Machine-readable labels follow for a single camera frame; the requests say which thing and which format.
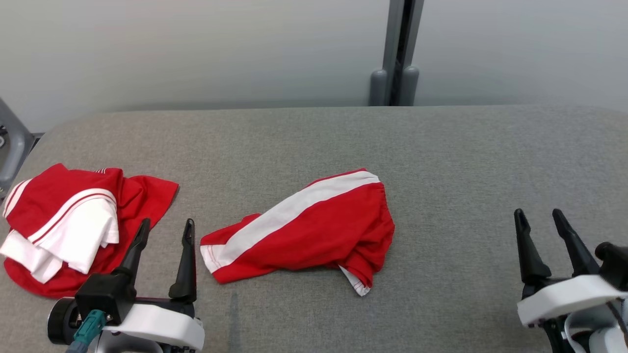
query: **teal connector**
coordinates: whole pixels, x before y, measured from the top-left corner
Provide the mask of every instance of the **teal connector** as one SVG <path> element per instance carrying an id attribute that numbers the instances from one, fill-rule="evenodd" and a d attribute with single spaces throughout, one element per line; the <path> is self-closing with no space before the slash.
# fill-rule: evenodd
<path id="1" fill-rule="evenodd" d="M 92 340 L 100 335 L 106 323 L 107 319 L 103 311 L 92 310 L 74 334 L 74 342 L 89 346 Z"/>

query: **red fabric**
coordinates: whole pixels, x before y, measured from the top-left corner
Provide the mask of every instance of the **red fabric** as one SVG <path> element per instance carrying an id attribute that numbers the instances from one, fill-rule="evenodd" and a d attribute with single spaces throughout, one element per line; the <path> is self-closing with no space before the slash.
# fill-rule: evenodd
<path id="1" fill-rule="evenodd" d="M 150 218 L 152 228 L 168 210 L 178 185 L 146 175 L 124 178 L 118 168 L 94 172 L 68 170 L 57 164 L 29 182 L 7 221 L 11 228 L 28 238 L 41 229 L 70 197 L 90 188 L 106 189 L 116 197 L 119 243 L 98 250 L 89 274 L 82 274 L 63 263 L 61 270 L 46 283 L 38 282 L 21 264 L 7 258 L 4 268 L 20 287 L 48 298 L 74 296 L 90 274 L 109 273 L 120 265 L 141 221 Z"/>
<path id="2" fill-rule="evenodd" d="M 200 245 L 226 244 L 231 236 L 259 216 L 249 215 L 242 222 L 208 234 Z M 219 283 L 228 283 L 277 269 L 338 268 L 340 265 L 370 288 L 373 274 L 384 265 L 393 233 L 394 223 L 384 185 L 370 183 L 313 204 L 233 263 L 214 271 L 213 276 Z"/>

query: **gray table surface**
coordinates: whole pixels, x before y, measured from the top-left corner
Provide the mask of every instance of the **gray table surface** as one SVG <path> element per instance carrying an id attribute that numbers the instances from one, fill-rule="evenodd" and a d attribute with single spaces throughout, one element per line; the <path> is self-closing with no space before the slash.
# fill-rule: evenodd
<path id="1" fill-rule="evenodd" d="M 167 295 L 187 217 L 200 238 L 317 178 L 365 167 L 384 182 L 397 229 L 363 298 L 332 269 L 219 285 L 197 253 L 204 352 L 549 352 L 544 333 L 517 317 L 514 209 L 526 211 L 555 275 L 571 268 L 554 207 L 590 249 L 628 244 L 628 116 L 605 109 L 116 113 L 45 134 L 17 181 L 59 162 L 116 166 L 181 185 L 143 252 L 141 296 Z M 3 220 L 0 233 L 7 232 Z M 0 350 L 63 352 L 46 337 L 53 302 L 0 272 Z"/>

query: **gray metal post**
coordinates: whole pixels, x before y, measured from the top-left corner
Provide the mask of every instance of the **gray metal post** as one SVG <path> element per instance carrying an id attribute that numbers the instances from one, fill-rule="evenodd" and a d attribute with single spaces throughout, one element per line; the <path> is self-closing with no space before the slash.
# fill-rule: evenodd
<path id="1" fill-rule="evenodd" d="M 2 98 L 0 98 L 0 122 L 6 127 L 11 139 L 9 155 L 0 170 L 0 197 L 4 197 L 33 147 L 35 138 Z"/>

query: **folded red clothing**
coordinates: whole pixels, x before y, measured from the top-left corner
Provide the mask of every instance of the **folded red clothing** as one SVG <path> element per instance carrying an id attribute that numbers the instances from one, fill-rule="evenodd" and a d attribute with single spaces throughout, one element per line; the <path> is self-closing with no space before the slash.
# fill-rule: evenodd
<path id="1" fill-rule="evenodd" d="M 340 268 L 363 296 L 393 233 L 384 184 L 360 169 L 317 180 L 264 214 L 206 235 L 200 252 L 219 283 L 328 266 Z"/>
<path id="2" fill-rule="evenodd" d="M 177 189 L 152 176 L 125 178 L 119 168 L 53 165 L 6 197 L 11 231 L 0 248 L 8 257 L 4 268 L 33 294 L 74 296 L 90 274 L 120 265 L 141 221 L 150 218 L 153 227 Z"/>

